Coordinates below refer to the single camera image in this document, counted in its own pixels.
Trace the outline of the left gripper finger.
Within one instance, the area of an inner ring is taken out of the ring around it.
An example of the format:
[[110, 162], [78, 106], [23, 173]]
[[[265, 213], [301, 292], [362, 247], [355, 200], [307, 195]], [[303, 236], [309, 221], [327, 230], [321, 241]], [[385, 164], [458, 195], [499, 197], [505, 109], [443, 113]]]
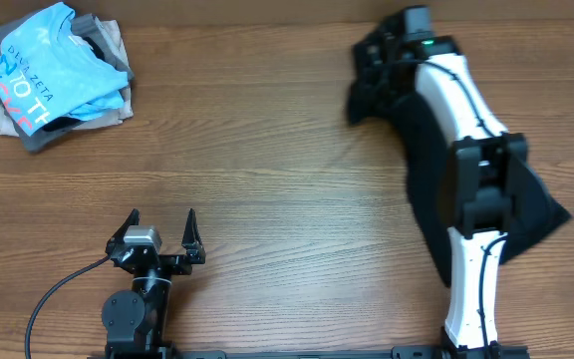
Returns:
[[188, 212], [181, 245], [187, 251], [201, 251], [202, 249], [202, 240], [198, 233], [196, 212], [193, 208]]
[[117, 231], [110, 237], [108, 244], [123, 243], [127, 230], [132, 225], [140, 223], [141, 214], [136, 208], [133, 208], [124, 223], [117, 229]]

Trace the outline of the black t-shirt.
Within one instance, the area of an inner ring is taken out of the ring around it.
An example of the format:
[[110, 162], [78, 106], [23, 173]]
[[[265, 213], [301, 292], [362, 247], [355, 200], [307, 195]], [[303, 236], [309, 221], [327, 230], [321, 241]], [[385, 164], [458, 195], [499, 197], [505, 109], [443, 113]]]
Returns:
[[354, 81], [347, 102], [349, 121], [367, 117], [393, 124], [406, 152], [406, 191], [435, 264], [445, 286], [451, 285], [451, 248], [446, 227], [440, 221], [437, 196], [448, 155], [447, 144], [427, 102], [411, 92], [399, 100], [371, 96]]

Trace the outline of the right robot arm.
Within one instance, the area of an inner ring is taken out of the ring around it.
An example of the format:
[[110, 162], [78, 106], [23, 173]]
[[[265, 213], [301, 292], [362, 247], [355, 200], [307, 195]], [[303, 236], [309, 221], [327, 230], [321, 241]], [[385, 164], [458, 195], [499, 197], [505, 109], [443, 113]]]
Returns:
[[528, 144], [499, 121], [470, 77], [455, 40], [438, 35], [430, 9], [385, 18], [353, 48], [347, 101], [353, 123], [379, 118], [403, 142], [407, 194], [450, 300], [434, 358], [525, 358], [495, 324], [506, 248], [537, 222], [539, 179]]

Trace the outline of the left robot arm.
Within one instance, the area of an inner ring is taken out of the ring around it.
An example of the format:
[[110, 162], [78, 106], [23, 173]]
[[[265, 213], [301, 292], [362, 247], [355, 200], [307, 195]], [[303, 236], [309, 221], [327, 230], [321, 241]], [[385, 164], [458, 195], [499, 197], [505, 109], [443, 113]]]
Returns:
[[203, 264], [205, 250], [196, 213], [188, 212], [182, 253], [162, 254], [162, 240], [152, 225], [140, 224], [133, 209], [107, 242], [109, 260], [133, 276], [132, 288], [112, 294], [102, 308], [107, 330], [107, 358], [178, 358], [175, 345], [163, 339], [172, 279]]

